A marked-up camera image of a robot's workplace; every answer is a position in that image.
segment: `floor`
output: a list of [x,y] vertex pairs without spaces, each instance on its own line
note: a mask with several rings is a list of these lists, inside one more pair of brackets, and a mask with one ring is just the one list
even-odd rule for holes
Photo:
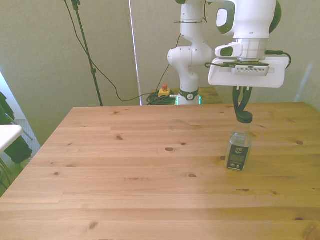
[[[7,165],[7,167],[10,169],[11,174],[8,175],[9,180],[2,176],[2,182],[6,187],[10,186],[10,183],[12,184],[15,179],[19,176],[19,174],[23,171],[23,169],[28,165],[28,163],[31,161],[31,159],[36,155],[36,153],[40,150],[41,146],[39,142],[36,139],[35,134],[33,133],[29,123],[27,120],[15,120],[15,122],[20,125],[23,130],[30,135],[30,137],[33,138],[31,140],[28,138],[24,133],[22,134],[23,139],[26,141],[26,143],[29,145],[29,148],[32,149],[31,157],[25,161],[23,161],[20,164],[15,164],[11,161],[11,158],[5,154],[4,152],[0,154],[0,158],[4,161],[4,163]],[[2,184],[0,185],[0,197],[6,192],[6,187]]]

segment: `white table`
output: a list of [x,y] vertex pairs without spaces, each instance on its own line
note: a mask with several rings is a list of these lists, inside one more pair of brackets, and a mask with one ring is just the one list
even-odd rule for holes
[[19,125],[0,125],[0,154],[4,152],[21,134]]

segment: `bottle label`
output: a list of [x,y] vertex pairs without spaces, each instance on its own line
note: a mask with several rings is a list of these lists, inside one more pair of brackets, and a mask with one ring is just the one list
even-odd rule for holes
[[229,159],[226,167],[228,169],[235,169],[242,171],[245,166],[249,147],[231,145]]

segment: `water bottle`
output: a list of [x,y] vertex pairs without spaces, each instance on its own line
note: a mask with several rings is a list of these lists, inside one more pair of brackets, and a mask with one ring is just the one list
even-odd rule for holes
[[230,134],[225,156],[225,166],[228,169],[242,171],[249,158],[252,142],[250,136],[250,123],[253,115],[248,111],[237,114],[237,125]]

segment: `black bottle cap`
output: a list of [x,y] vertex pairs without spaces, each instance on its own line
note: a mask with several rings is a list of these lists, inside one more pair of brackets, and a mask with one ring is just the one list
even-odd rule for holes
[[236,116],[236,119],[238,120],[238,122],[240,122],[242,124],[252,123],[253,118],[254,118],[254,116],[252,115],[252,113],[248,112],[248,111],[241,111]]

